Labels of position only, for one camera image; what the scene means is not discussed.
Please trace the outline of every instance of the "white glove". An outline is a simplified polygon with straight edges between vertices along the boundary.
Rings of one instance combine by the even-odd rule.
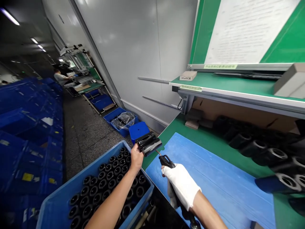
[[[201,188],[196,184],[182,164],[175,164],[175,166],[173,169],[167,166],[162,168],[162,174],[168,178],[167,193],[172,207],[177,208],[177,200],[171,185],[169,185],[170,182],[180,202],[188,211],[190,207],[193,207],[195,195],[198,190],[201,191]]]

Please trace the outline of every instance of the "desk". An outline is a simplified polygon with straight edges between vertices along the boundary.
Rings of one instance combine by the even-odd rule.
[[[177,132],[254,177],[264,177],[273,174],[268,167],[259,166],[251,158],[242,156],[236,149],[228,146],[223,139],[217,137],[209,129],[200,126],[198,130],[193,130],[184,124],[184,115],[179,114],[160,134],[159,138],[163,145]],[[154,152],[144,158],[142,168],[145,170],[156,156],[157,152]],[[274,195],[274,208],[277,229],[304,229],[305,218],[290,207],[286,195]]]
[[[215,76],[213,73],[197,73],[193,81],[179,80],[177,77],[169,84],[178,87],[177,92],[185,101],[183,111],[186,110],[186,104],[193,102],[190,101],[190,96],[198,96],[305,119],[305,99],[273,95],[274,81],[226,78]],[[181,85],[200,87],[202,91],[180,89]]]

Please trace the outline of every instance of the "floor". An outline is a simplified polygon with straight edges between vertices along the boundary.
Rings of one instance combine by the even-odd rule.
[[[64,93],[64,127],[66,180],[121,140],[133,146],[130,136],[123,138],[82,96],[71,97],[67,92]]]

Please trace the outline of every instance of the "blue mat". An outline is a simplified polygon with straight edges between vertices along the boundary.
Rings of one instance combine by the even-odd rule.
[[[161,154],[185,166],[229,229],[249,228],[251,221],[264,229],[276,229],[273,196],[261,191],[253,176],[178,133],[171,137]],[[158,157],[146,173],[169,200],[167,179],[162,177]],[[177,212],[182,217],[180,208]]]

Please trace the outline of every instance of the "paper sheet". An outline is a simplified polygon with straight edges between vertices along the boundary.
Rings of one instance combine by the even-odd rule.
[[[300,0],[221,0],[205,64],[259,63]]]

